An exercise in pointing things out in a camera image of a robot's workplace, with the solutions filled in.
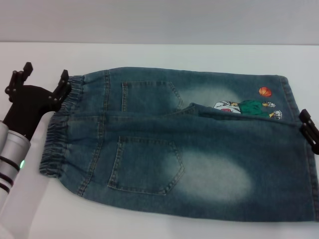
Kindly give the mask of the blue denim shorts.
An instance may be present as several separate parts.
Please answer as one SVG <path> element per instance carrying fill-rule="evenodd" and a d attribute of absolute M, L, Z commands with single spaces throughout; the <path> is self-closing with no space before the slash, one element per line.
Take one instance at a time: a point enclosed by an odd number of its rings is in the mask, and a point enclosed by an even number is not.
<path fill-rule="evenodd" d="M 93 202 L 240 222 L 319 222 L 288 79 L 123 67 L 70 78 L 39 172 Z"/>

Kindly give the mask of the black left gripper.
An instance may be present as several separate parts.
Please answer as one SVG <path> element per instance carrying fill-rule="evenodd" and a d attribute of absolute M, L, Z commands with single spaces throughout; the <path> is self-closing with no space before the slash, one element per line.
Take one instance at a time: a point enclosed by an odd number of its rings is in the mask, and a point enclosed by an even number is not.
<path fill-rule="evenodd" d="M 5 93 L 12 103 L 3 123 L 9 130 L 31 140 L 44 114 L 58 111 L 71 92 L 69 74 L 63 70 L 58 86 L 53 92 L 37 86 L 23 86 L 31 75 L 33 66 L 26 62 L 22 71 L 13 71 Z"/>

